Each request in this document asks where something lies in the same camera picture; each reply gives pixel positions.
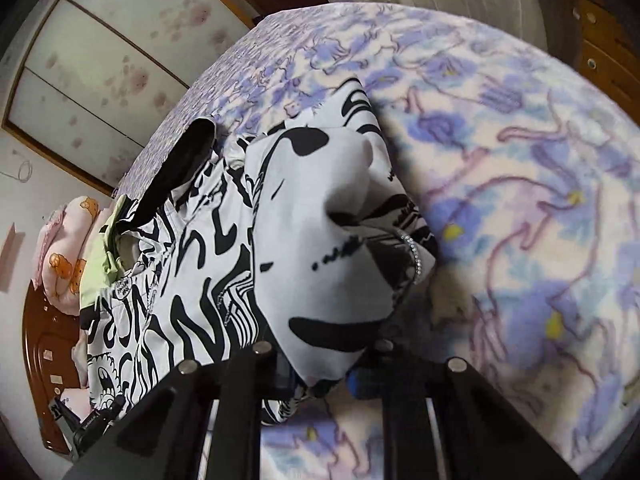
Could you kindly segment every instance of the orange bear print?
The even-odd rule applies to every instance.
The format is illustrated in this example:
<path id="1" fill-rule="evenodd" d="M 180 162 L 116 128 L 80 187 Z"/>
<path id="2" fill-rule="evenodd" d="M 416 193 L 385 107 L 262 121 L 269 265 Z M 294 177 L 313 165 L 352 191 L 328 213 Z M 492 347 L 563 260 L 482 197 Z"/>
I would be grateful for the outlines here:
<path id="1" fill-rule="evenodd" d="M 58 253 L 51 253 L 49 257 L 49 265 L 56 271 L 56 276 L 63 280 L 68 280 L 74 272 L 74 267 L 69 261 Z"/>
<path id="2" fill-rule="evenodd" d="M 95 217 L 98 216 L 100 205 L 93 199 L 87 197 L 80 203 L 80 207 L 86 209 L 91 215 L 92 221 L 95 221 Z"/>
<path id="3" fill-rule="evenodd" d="M 76 261 L 76 266 L 74 267 L 74 275 L 69 281 L 69 290 L 72 294 L 80 294 L 80 280 L 82 279 L 82 273 L 84 272 L 85 265 L 86 260 L 78 258 L 78 261 Z"/>

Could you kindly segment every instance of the light green fabric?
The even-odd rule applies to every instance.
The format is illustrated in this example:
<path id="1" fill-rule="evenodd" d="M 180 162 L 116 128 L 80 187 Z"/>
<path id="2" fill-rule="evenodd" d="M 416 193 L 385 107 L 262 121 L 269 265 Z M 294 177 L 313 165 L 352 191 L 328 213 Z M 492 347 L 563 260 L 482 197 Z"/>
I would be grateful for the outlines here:
<path id="1" fill-rule="evenodd" d="M 104 224 L 106 229 L 98 233 L 92 242 L 80 281 L 80 309 L 92 306 L 100 290 L 111 285 L 124 273 L 121 259 L 113 253 L 115 244 L 110 246 L 110 240 L 115 222 L 126 201 L 126 195 L 118 197 L 113 213 Z"/>

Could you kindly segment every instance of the metal screw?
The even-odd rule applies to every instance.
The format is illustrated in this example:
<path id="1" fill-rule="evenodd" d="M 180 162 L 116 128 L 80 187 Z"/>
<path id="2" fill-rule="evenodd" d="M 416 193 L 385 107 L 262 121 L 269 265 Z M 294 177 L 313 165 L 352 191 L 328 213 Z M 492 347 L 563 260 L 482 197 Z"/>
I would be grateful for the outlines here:
<path id="1" fill-rule="evenodd" d="M 269 343 L 268 341 L 258 341 L 257 343 L 254 343 L 254 345 L 252 346 L 252 349 L 258 355 L 268 354 L 269 352 L 271 352 L 271 348 L 273 347 L 271 346 L 271 343 Z"/>
<path id="2" fill-rule="evenodd" d="M 391 352 L 394 349 L 393 342 L 389 341 L 389 339 L 378 339 L 374 345 L 375 348 L 380 353 Z"/>
<path id="3" fill-rule="evenodd" d="M 198 369 L 198 363 L 191 359 L 185 359 L 178 365 L 178 370 L 182 375 L 193 374 Z"/>
<path id="4" fill-rule="evenodd" d="M 459 357 L 454 357 L 453 359 L 449 359 L 447 363 L 449 370 L 455 373 L 464 372 L 466 370 L 466 361 Z"/>

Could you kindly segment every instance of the floral bedsheet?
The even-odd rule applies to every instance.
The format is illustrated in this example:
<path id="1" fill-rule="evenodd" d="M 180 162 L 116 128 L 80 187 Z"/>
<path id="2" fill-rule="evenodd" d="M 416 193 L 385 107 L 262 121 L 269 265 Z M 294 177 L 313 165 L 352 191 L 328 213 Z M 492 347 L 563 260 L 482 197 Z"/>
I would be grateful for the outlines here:
<path id="1" fill-rule="evenodd" d="M 263 131 L 352 75 L 442 250 L 414 345 L 468 359 L 584 470 L 640 406 L 640 134 L 559 61 L 432 10 L 281 12 L 196 81 L 119 192 L 139 196 L 194 118 Z M 263 432 L 266 478 L 382 477 L 379 411 L 338 397 Z"/>

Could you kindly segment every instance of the wooden headboard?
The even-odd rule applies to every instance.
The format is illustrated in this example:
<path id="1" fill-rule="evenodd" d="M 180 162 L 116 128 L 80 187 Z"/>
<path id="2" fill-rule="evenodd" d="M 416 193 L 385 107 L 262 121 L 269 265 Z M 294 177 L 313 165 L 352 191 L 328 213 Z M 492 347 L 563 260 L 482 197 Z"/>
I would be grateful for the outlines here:
<path id="1" fill-rule="evenodd" d="M 79 388 L 71 349 L 78 342 L 80 322 L 62 314 L 47 301 L 44 289 L 31 282 L 24 301 L 22 343 L 42 442 L 47 449 L 68 454 L 65 439 L 49 413 L 49 401 L 65 388 Z"/>

